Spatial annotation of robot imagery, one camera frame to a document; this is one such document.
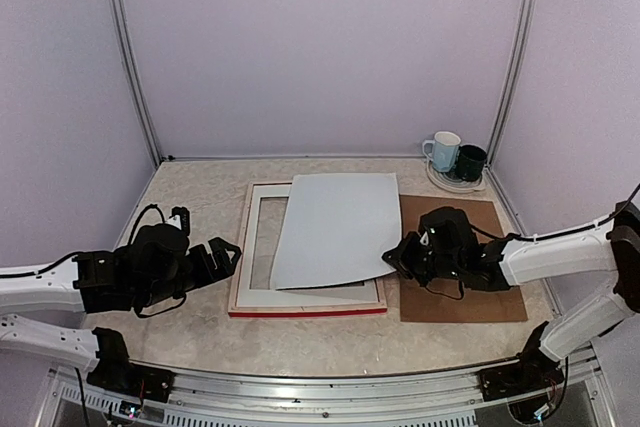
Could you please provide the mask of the red sunset photo white border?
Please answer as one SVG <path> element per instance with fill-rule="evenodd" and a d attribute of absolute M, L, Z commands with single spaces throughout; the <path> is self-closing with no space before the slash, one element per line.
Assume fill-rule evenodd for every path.
<path fill-rule="evenodd" d="M 393 272 L 384 252 L 402 237 L 394 173 L 297 175 L 287 201 L 270 287 L 332 287 Z"/>

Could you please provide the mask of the red wooden picture frame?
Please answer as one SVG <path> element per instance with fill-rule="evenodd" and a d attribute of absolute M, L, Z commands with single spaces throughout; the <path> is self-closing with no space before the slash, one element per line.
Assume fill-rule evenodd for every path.
<path fill-rule="evenodd" d="M 261 202 L 286 200 L 291 183 L 252 182 L 247 188 L 239 232 L 242 258 L 231 281 L 227 312 L 231 318 L 319 318 L 384 314 L 388 310 L 384 283 L 379 279 L 353 287 L 306 291 L 257 289 L 251 282 L 258 256 Z"/>

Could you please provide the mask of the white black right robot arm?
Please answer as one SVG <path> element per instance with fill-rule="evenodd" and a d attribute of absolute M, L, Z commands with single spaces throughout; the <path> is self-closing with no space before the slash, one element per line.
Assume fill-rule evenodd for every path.
<path fill-rule="evenodd" d="M 503 292 L 540 279 L 607 272 L 609 279 L 564 315 L 542 325 L 513 366 L 511 380 L 535 389 L 577 347 L 639 312 L 639 210 L 620 202 L 612 214 L 542 236 L 509 234 L 479 242 L 466 213 L 441 207 L 421 216 L 382 256 L 403 277 L 426 288 L 436 279 L 461 288 Z"/>

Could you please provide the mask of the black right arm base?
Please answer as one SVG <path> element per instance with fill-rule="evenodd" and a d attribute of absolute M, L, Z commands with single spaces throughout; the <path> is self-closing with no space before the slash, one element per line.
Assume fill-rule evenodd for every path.
<path fill-rule="evenodd" d="M 565 374 L 560 362 L 540 350 L 539 339 L 531 337 L 511 364 L 483 369 L 478 373 L 485 402 L 523 395 L 562 384 Z"/>

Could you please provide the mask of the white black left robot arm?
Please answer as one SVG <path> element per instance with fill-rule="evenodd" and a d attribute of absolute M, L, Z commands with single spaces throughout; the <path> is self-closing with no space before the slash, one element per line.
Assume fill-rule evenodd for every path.
<path fill-rule="evenodd" d="M 152 317 L 151 307 L 172 300 L 181 307 L 190 292 L 234 275 L 239 247 L 215 237 L 191 245 L 172 223 L 147 225 L 114 251 L 73 252 L 48 266 L 1 273 L 1 347 L 61 361 L 81 371 L 100 361 L 102 377 L 121 392 L 140 381 L 119 332 L 74 329 L 30 318 L 46 310 L 97 314 L 132 312 Z"/>

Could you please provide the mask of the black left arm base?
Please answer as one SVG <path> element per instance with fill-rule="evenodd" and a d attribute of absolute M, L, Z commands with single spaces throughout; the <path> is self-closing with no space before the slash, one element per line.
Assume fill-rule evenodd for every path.
<path fill-rule="evenodd" d="M 91 333 L 98 343 L 98 363 L 87 374 L 90 385 L 136 397 L 141 402 L 168 402 L 174 372 L 131 362 L 124 338 L 115 330 L 96 327 Z"/>

